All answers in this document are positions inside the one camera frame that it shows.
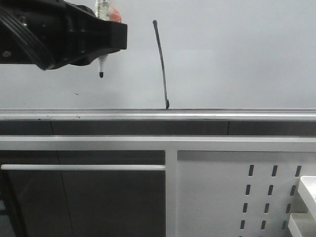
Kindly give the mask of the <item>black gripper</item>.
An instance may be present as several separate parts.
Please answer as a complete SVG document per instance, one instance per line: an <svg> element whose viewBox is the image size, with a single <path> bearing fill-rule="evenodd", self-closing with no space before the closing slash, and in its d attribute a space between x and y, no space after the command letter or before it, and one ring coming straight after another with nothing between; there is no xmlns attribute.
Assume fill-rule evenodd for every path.
<svg viewBox="0 0 316 237"><path fill-rule="evenodd" d="M54 70L85 66L127 49L127 25L97 18L64 0L0 2L1 64L34 64Z"/></svg>

